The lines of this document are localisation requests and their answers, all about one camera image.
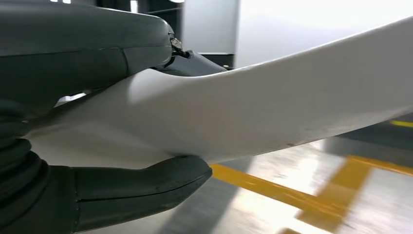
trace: hangar floor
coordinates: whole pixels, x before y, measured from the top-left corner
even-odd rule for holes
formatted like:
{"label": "hangar floor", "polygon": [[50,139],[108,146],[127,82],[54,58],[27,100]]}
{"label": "hangar floor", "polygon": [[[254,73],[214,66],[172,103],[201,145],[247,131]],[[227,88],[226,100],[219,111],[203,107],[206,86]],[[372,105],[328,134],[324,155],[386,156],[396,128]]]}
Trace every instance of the hangar floor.
{"label": "hangar floor", "polygon": [[413,129],[386,128],[213,165],[177,208],[88,233],[412,234]]}

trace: wall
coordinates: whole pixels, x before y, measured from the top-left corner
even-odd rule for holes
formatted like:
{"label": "wall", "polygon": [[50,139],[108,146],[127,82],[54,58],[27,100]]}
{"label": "wall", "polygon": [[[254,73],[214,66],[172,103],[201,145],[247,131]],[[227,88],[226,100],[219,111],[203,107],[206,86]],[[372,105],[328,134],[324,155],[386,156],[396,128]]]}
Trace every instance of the wall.
{"label": "wall", "polygon": [[186,0],[182,42],[199,53],[235,52],[239,0]]}
{"label": "wall", "polygon": [[235,64],[281,58],[410,15],[409,0],[240,0]]}

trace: light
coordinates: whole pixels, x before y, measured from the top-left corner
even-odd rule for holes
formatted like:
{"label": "light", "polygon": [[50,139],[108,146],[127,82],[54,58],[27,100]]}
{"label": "light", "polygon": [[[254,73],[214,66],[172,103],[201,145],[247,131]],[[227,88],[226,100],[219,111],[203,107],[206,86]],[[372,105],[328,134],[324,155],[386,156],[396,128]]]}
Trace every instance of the light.
{"label": "light", "polygon": [[131,12],[138,13],[138,1],[137,0],[131,0]]}

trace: concrete floor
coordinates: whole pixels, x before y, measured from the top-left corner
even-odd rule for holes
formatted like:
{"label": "concrete floor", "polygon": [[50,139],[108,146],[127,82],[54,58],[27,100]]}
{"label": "concrete floor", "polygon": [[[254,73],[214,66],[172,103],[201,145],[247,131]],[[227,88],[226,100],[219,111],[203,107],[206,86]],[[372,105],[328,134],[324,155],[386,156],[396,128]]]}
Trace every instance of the concrete floor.
{"label": "concrete floor", "polygon": [[[413,165],[413,151],[352,137],[332,137],[265,155],[223,163],[259,178],[316,195],[346,155]],[[334,231],[339,234],[413,234],[413,177],[372,169]],[[342,194],[337,191],[334,196]],[[211,179],[177,208],[89,234],[327,234],[299,221],[300,210],[277,200]]]}

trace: yellow line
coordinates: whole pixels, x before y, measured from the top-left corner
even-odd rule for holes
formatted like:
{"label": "yellow line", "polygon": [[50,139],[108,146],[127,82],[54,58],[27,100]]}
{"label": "yellow line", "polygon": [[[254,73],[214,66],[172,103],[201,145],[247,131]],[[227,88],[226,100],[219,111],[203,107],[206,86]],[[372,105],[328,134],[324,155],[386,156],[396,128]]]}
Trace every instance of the yellow line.
{"label": "yellow line", "polygon": [[[300,208],[297,219],[335,233],[346,217],[372,168],[413,176],[413,169],[358,156],[349,156],[317,196],[302,193],[255,176],[219,165],[211,165],[213,177],[266,197]],[[282,234],[296,234],[286,229]]]}
{"label": "yellow line", "polygon": [[370,165],[360,163],[353,156],[348,157],[341,169],[317,195],[317,198],[321,200],[333,202],[334,206],[340,208],[339,212],[333,216],[317,210],[303,211],[297,216],[297,219],[328,232],[336,233],[370,170]]}
{"label": "yellow line", "polygon": [[213,164],[211,168],[213,169],[213,177],[216,179],[248,189],[302,210],[322,212],[328,216],[336,216],[342,212],[340,207],[335,206],[334,203],[323,198],[302,193],[219,164]]}
{"label": "yellow line", "polygon": [[392,121],[390,121],[390,123],[391,123],[392,125],[397,125],[397,126],[402,126],[402,127],[413,128],[413,122],[392,120]]}
{"label": "yellow line", "polygon": [[376,159],[370,159],[370,158],[365,158],[365,157],[351,156],[351,158],[354,161],[358,161],[359,163],[370,165],[371,167],[374,167],[374,168],[379,168],[383,170],[388,170],[392,172],[397,172],[397,173],[413,176],[413,169],[410,167],[403,167],[403,166],[396,165],[394,163],[383,162],[383,161],[379,161]]}

